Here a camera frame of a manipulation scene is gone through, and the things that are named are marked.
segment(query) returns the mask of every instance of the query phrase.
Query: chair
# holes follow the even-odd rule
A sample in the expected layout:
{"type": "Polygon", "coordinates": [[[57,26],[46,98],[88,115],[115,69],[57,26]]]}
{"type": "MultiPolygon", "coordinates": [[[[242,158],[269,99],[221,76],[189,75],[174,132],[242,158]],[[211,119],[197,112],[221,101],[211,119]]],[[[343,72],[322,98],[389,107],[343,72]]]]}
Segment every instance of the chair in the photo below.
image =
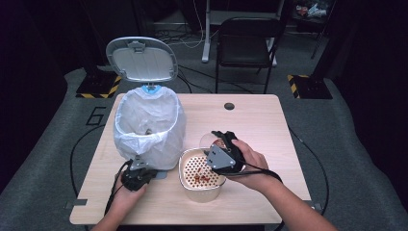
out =
{"type": "Polygon", "coordinates": [[[217,42],[216,93],[219,66],[268,68],[264,93],[267,93],[273,58],[285,25],[275,18],[234,17],[222,22],[217,42]],[[273,39],[268,49],[267,39],[273,39]]]}

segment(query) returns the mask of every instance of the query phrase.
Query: chair seat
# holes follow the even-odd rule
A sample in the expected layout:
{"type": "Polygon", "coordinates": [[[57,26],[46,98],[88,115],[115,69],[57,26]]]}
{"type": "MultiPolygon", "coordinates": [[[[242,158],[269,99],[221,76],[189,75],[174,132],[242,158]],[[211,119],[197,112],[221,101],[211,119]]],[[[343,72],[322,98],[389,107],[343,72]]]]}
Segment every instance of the chair seat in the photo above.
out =
{"type": "Polygon", "coordinates": [[[219,64],[222,66],[269,67],[271,65],[264,38],[223,36],[219,64]]]}

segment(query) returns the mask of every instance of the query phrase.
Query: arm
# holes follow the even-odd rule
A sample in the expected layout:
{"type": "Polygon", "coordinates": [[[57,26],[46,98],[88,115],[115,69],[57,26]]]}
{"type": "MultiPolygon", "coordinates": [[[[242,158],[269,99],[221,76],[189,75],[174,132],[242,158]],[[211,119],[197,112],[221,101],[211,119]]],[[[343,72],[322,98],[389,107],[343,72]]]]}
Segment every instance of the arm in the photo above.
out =
{"type": "MultiPolygon", "coordinates": [[[[243,141],[232,140],[232,143],[240,149],[247,163],[255,167],[268,169],[268,163],[264,155],[252,150],[243,141]]],[[[243,171],[248,170],[256,169],[246,166],[243,171]]],[[[271,176],[253,174],[229,177],[229,179],[240,182],[249,189],[263,194],[290,230],[337,230],[326,218],[271,176]]]]}
{"type": "Polygon", "coordinates": [[[138,191],[131,192],[122,187],[120,180],[116,183],[114,201],[106,216],[104,216],[93,228],[94,231],[116,230],[120,223],[132,211],[139,199],[144,195],[147,185],[143,185],[138,191]]]}

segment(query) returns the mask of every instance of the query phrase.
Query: yellow and black hazard tape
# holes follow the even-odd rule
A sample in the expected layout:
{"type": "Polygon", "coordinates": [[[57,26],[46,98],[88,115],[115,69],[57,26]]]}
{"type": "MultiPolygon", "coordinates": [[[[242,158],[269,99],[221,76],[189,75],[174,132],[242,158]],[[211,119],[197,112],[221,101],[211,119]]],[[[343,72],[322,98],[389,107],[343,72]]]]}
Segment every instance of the yellow and black hazard tape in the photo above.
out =
{"type": "Polygon", "coordinates": [[[76,97],[78,98],[112,98],[115,95],[117,88],[119,87],[120,80],[121,80],[120,76],[116,76],[114,84],[112,85],[109,93],[77,93],[76,97]]]}
{"type": "Polygon", "coordinates": [[[308,75],[288,75],[289,84],[291,85],[291,90],[292,90],[294,98],[300,98],[299,91],[297,89],[296,84],[294,83],[294,76],[302,77],[302,78],[309,78],[309,76],[308,75]]]}

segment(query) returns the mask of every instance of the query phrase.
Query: beige perforated basket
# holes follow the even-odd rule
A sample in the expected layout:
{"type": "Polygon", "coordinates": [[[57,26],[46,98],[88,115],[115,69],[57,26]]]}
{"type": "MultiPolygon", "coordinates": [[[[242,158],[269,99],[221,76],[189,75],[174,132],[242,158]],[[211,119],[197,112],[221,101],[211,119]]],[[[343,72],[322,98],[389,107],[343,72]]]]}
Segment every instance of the beige perforated basket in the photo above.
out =
{"type": "Polygon", "coordinates": [[[205,203],[216,199],[226,180],[225,176],[212,172],[206,162],[201,148],[187,150],[180,157],[180,182],[187,197],[195,202],[205,203]]]}

